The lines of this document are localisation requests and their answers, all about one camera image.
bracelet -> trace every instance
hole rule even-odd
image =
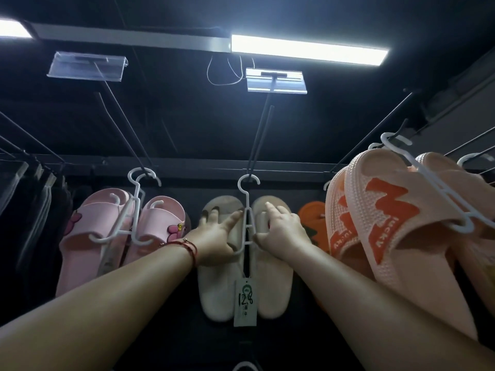
[[[196,267],[197,247],[194,243],[192,243],[191,241],[188,241],[187,238],[184,238],[183,241],[179,241],[179,240],[170,241],[167,243],[162,243],[160,246],[168,246],[168,245],[178,245],[178,246],[181,246],[184,249],[186,249],[189,252],[189,254],[191,255],[191,257],[193,258],[193,266]]]

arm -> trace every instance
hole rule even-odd
[[[203,214],[187,235],[199,265],[231,256],[241,215],[219,224],[218,211]],[[186,249],[166,246],[17,318],[0,328],[2,369],[110,370],[192,268]]]
[[[267,209],[257,243],[301,276],[368,371],[495,369],[491,350],[313,246],[297,215]]]

hand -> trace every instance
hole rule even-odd
[[[209,214],[203,211],[200,225],[186,235],[188,241],[197,247],[198,266],[216,266],[232,260],[234,251],[227,244],[227,236],[242,215],[242,211],[235,211],[219,224],[218,207],[213,208]]]
[[[270,231],[254,235],[254,241],[259,247],[288,262],[294,250],[312,245],[298,215],[291,214],[285,207],[275,207],[269,202],[265,205],[270,219]]]

black ceiling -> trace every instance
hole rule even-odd
[[[303,71],[308,89],[274,96],[275,117],[259,157],[265,161],[336,162],[399,104],[404,88],[423,92],[386,130],[406,116],[420,125],[419,102],[495,45],[495,0],[1,0],[0,14],[37,23],[390,48],[380,67],[254,56],[260,68]],[[56,50],[128,58],[122,82],[110,85],[151,156],[248,159],[266,95],[248,93],[245,81],[210,85],[209,52],[0,40],[0,110],[55,152],[129,155],[97,106],[93,92],[104,95],[100,83],[46,77]],[[213,81],[236,79],[227,57],[240,72],[237,56],[216,53]],[[243,62],[250,65],[250,56]],[[1,130],[42,152],[10,127]]]

cartoon flower decoration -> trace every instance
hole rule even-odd
[[[167,231],[170,234],[167,238],[167,242],[175,241],[177,238],[180,238],[180,236],[182,235],[183,228],[184,228],[183,224],[170,225],[167,228]]]
[[[67,226],[65,227],[65,231],[63,233],[64,236],[68,235],[72,229],[74,229],[74,225],[83,217],[82,214],[80,214],[79,212],[74,211],[74,213],[72,214],[72,216],[70,217],[69,219],[69,222],[67,223]]]

